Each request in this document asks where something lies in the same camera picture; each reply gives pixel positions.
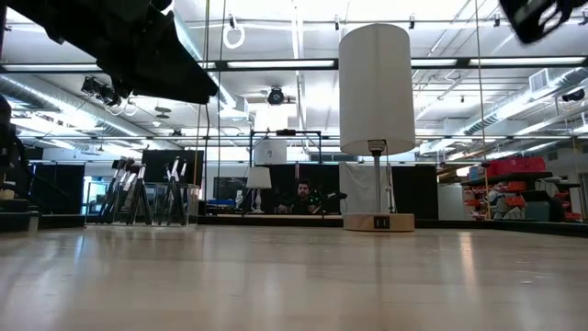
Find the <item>cylindrical lamp shade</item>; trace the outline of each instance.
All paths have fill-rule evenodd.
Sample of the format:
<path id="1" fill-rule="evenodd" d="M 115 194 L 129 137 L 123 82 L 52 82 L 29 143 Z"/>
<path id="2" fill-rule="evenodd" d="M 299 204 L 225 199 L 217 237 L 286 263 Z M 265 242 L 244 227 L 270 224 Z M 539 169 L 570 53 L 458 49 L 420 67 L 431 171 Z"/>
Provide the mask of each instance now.
<path id="1" fill-rule="evenodd" d="M 406 31 L 388 24 L 355 29 L 339 45 L 341 151 L 371 155 L 368 141 L 388 151 L 412 150 L 414 139 L 411 44 Z"/>
<path id="2" fill-rule="evenodd" d="M 269 168 L 264 166 L 250 168 L 249 176 L 247 176 L 247 188 L 272 188 Z"/>

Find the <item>wooden floor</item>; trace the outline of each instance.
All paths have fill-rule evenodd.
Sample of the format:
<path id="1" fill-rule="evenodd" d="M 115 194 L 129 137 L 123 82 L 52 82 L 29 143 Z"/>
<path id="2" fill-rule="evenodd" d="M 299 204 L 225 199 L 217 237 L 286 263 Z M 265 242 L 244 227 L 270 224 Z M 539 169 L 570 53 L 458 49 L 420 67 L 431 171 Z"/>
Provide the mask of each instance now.
<path id="1" fill-rule="evenodd" d="M 0 330 L 588 330 L 588 240 L 88 227 L 0 236 Z"/>

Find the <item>security camera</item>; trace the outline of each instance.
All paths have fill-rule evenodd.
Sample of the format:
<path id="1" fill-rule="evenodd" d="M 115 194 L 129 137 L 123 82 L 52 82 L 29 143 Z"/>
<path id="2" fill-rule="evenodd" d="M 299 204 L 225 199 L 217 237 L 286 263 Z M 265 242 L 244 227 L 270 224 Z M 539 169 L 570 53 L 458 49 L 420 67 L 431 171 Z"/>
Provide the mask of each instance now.
<path id="1" fill-rule="evenodd" d="M 279 106 L 284 103 L 286 97 L 282 93 L 282 87 L 272 87 L 271 92 L 267 96 L 267 103 L 271 106 Z"/>

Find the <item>tripod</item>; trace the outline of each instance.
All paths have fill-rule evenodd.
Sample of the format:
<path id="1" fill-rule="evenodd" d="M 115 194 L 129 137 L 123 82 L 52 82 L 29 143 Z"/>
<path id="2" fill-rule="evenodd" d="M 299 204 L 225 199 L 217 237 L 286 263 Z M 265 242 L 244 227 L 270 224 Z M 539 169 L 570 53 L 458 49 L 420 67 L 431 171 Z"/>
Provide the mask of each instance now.
<path id="1" fill-rule="evenodd" d="M 167 188 L 165 189 L 165 196 L 164 196 L 164 208 L 169 207 L 169 218 L 167 219 L 167 225 L 172 223 L 172 215 L 175 214 L 180 219 L 181 225 L 187 225 L 187 217 L 186 211 L 184 210 L 184 198 L 182 196 L 182 191 L 178 185 L 181 179 L 184 179 L 186 174 L 187 162 L 184 160 L 184 164 L 182 166 L 182 171 L 180 175 L 177 174 L 177 167 L 179 166 L 180 158 L 179 156 L 175 158 L 174 165 L 170 171 L 169 167 L 166 169 L 167 171 Z M 158 225 L 162 224 L 162 219 L 157 222 Z"/>
<path id="2" fill-rule="evenodd" d="M 143 180 L 143 178 L 145 177 L 145 167 L 146 165 L 141 166 L 139 174 L 137 175 L 137 180 L 135 182 L 135 188 L 132 191 L 132 198 L 130 200 L 130 210 L 129 218 L 127 219 L 127 225 L 135 224 L 140 204 L 142 206 L 143 214 L 145 216 L 145 224 L 151 225 L 153 223 L 151 208 L 149 207 L 149 200 L 147 199 L 147 189 L 145 188 L 145 182 Z"/>
<path id="3" fill-rule="evenodd" d="M 110 184 L 108 184 L 107 194 L 104 197 L 104 201 L 102 201 L 102 206 L 100 207 L 100 213 L 98 214 L 99 223 L 112 223 L 112 219 L 110 219 L 109 216 L 114 209 L 115 201 L 119 193 L 119 183 L 125 181 L 125 178 L 127 176 L 127 165 L 130 166 L 133 163 L 133 159 L 127 160 L 124 157 L 120 158 L 119 163 L 117 164 L 117 168 L 114 172 L 114 176 L 110 180 Z M 122 169 L 125 169 L 125 173 L 122 175 L 120 182 L 118 182 L 119 173 L 120 171 L 122 171 Z"/>

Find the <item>man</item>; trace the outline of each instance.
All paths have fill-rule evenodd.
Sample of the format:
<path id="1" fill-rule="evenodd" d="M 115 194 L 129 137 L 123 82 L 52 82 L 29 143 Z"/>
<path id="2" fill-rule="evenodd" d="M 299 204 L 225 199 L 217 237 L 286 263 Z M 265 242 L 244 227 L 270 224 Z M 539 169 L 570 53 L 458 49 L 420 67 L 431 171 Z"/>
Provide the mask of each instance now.
<path id="1" fill-rule="evenodd" d="M 311 185 L 307 179 L 300 179 L 298 181 L 298 192 L 297 192 L 296 199 L 294 202 L 289 206 L 291 209 L 291 213 L 295 215 L 310 215 L 314 214 L 318 207 L 311 204 Z M 279 206 L 280 213 L 287 213 L 288 206 L 280 205 Z"/>

